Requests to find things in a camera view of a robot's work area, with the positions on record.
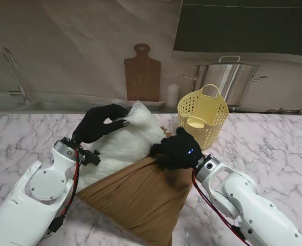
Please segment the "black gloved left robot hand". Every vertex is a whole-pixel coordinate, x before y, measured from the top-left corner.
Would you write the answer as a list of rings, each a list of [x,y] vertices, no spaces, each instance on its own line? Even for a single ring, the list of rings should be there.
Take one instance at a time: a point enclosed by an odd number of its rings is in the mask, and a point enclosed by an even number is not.
[[[72,142],[80,145],[93,143],[129,124],[124,118],[129,111],[117,104],[95,107],[88,110],[72,134]]]

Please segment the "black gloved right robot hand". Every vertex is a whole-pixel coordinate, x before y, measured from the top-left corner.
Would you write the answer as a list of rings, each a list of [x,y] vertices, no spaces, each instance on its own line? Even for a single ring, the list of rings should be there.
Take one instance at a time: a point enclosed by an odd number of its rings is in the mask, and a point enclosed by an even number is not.
[[[199,144],[183,127],[176,129],[176,135],[155,143],[150,156],[158,166],[170,170],[195,168],[204,159]]]

